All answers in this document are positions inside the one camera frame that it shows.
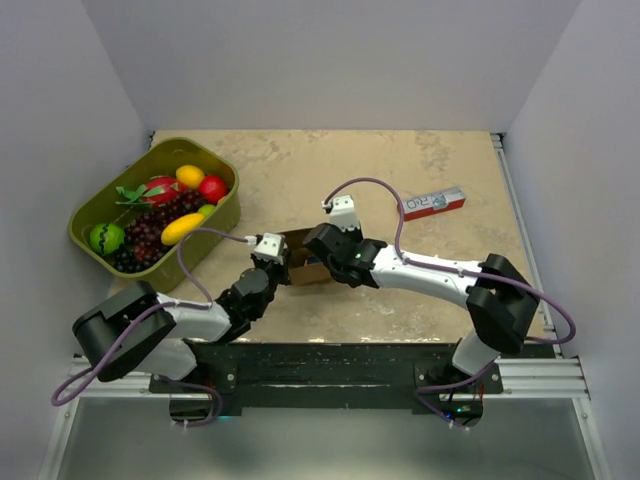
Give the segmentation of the red silver toothpaste box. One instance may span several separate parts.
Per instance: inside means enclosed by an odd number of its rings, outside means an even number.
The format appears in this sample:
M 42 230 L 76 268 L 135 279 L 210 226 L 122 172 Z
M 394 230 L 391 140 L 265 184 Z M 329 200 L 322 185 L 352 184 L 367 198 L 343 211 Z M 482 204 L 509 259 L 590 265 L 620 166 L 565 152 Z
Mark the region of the red silver toothpaste box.
M 402 218 L 411 221 L 432 216 L 461 208 L 465 202 L 466 195 L 459 187 L 418 195 L 402 201 Z

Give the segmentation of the yellow mango toy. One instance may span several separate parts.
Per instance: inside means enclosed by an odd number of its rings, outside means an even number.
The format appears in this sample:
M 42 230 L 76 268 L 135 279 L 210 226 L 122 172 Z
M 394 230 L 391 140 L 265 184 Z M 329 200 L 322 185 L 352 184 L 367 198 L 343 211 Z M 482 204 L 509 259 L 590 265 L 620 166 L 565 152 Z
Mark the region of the yellow mango toy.
M 187 233 L 198 227 L 205 217 L 201 213 L 183 215 L 170 222 L 162 231 L 160 241 L 165 246 L 176 245 Z

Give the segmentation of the pink dragon fruit toy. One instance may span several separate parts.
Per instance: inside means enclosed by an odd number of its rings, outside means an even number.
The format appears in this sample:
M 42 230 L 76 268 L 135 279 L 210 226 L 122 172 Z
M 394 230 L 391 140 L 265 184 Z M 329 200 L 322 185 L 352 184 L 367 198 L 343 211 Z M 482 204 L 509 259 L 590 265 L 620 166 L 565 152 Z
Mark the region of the pink dragon fruit toy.
M 160 208 L 180 193 L 187 190 L 187 186 L 170 176 L 155 176 L 135 189 L 118 186 L 116 192 L 121 199 L 117 205 L 156 209 Z

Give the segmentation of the dark blue grape bunch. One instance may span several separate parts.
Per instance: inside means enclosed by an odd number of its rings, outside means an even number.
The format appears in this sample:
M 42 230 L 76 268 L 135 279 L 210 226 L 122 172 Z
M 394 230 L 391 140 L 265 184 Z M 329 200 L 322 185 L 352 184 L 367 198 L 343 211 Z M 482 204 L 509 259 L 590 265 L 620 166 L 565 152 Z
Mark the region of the dark blue grape bunch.
M 144 270 L 133 251 L 130 249 L 118 249 L 112 255 L 113 267 L 120 273 L 134 274 Z

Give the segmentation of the purple grape bunch toy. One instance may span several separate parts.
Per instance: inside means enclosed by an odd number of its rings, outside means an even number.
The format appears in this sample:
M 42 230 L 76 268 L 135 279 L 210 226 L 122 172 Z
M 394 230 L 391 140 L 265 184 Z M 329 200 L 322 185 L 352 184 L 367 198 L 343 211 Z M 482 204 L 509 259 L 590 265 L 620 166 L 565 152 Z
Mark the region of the purple grape bunch toy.
M 196 213 L 206 203 L 197 190 L 186 190 L 166 205 L 140 214 L 125 229 L 125 239 L 119 249 L 130 249 L 144 270 L 160 261 L 171 249 L 160 241 L 163 229 L 177 218 Z

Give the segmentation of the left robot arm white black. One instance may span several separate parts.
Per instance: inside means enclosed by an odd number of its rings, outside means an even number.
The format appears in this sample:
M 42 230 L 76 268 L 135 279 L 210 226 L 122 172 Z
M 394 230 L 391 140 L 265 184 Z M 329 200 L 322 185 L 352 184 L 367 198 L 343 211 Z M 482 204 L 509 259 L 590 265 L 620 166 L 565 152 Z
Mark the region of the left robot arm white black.
M 133 371 L 168 377 L 185 392 L 200 390 L 207 368 L 189 339 L 226 344 L 251 329 L 288 282 L 286 254 L 251 255 L 245 270 L 212 303 L 171 298 L 139 281 L 82 315 L 72 327 L 84 355 L 102 382 Z

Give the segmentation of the green striped melon toy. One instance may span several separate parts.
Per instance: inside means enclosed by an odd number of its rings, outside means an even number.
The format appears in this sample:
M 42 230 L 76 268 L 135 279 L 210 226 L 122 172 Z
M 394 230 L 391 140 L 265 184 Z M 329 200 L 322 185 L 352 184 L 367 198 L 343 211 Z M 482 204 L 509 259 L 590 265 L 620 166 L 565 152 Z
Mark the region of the green striped melon toy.
M 105 257 L 115 252 L 124 242 L 124 230 L 113 223 L 101 223 L 90 232 L 89 244 L 98 255 Z

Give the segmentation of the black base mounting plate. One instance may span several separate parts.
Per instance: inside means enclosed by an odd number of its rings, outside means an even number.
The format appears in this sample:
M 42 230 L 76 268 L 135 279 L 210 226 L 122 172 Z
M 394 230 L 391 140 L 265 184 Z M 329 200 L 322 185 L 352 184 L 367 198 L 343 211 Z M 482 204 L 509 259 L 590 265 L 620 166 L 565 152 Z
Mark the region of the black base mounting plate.
M 222 414 L 249 408 L 440 410 L 465 426 L 477 423 L 489 394 L 502 392 L 492 367 L 471 385 L 448 369 L 451 344 L 427 343 L 192 343 L 198 365 L 182 386 L 152 379 L 169 394 L 175 420 L 208 412 L 205 390 L 223 398 Z

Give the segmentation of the brown cardboard paper box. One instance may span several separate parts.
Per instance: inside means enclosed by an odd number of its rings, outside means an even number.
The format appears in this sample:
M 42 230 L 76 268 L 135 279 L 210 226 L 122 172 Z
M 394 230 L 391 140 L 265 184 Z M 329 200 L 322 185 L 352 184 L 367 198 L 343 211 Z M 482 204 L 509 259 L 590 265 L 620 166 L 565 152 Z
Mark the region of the brown cardboard paper box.
M 285 237 L 289 258 L 289 274 L 292 286 L 310 286 L 332 282 L 329 270 L 323 263 L 306 265 L 308 257 L 315 256 L 304 245 L 305 237 L 311 228 L 302 228 L 281 232 Z

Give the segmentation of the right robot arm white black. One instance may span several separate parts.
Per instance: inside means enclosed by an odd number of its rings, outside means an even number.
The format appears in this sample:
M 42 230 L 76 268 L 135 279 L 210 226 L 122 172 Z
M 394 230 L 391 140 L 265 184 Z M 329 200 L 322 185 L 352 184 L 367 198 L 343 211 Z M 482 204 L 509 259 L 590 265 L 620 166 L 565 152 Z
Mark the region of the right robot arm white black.
M 481 370 L 500 355 L 522 351 L 539 305 L 531 285 L 505 257 L 453 261 L 396 252 L 381 240 L 358 240 L 323 223 L 304 238 L 338 283 L 352 288 L 389 288 L 425 294 L 465 309 L 473 329 L 458 343 L 445 369 L 448 386 L 469 392 Z

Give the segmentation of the red apple toy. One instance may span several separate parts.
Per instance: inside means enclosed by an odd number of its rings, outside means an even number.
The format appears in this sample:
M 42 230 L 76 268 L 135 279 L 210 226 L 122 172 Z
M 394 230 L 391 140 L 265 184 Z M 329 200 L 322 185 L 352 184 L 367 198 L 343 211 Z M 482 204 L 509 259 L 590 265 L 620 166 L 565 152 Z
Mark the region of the red apple toy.
M 198 191 L 209 204 L 217 205 L 228 194 L 229 188 L 221 177 L 208 175 L 200 182 Z

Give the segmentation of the small green lime toy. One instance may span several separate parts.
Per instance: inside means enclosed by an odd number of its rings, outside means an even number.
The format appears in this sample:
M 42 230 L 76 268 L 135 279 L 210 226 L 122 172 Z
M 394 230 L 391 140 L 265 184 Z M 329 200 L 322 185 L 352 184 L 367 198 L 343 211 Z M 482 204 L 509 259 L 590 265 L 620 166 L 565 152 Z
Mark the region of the small green lime toy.
M 199 214 L 201 214 L 203 217 L 207 217 L 207 216 L 209 216 L 210 214 L 212 214 L 212 213 L 215 211 L 215 209 L 216 209 L 216 206 L 215 206 L 215 205 L 213 205 L 213 204 L 206 204 L 206 205 L 201 206 L 201 207 L 198 209 L 198 213 L 199 213 Z

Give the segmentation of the olive green plastic bin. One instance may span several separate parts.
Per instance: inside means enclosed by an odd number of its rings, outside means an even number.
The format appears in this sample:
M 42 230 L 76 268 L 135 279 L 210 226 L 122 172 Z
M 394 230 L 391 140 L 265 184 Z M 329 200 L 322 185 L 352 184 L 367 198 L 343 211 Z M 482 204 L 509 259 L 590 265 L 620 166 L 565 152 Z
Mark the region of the olive green plastic bin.
M 168 293 L 239 223 L 238 188 L 227 160 L 165 140 L 81 206 L 69 236 L 111 274 Z

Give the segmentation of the yellow lemon toy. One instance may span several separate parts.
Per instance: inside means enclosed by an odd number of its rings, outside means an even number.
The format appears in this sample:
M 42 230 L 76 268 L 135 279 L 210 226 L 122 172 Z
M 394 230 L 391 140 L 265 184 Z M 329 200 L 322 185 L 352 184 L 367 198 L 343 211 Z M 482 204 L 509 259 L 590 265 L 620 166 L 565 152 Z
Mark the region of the yellow lemon toy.
M 205 173 L 194 165 L 183 165 L 176 170 L 175 178 L 181 187 L 197 190 Z

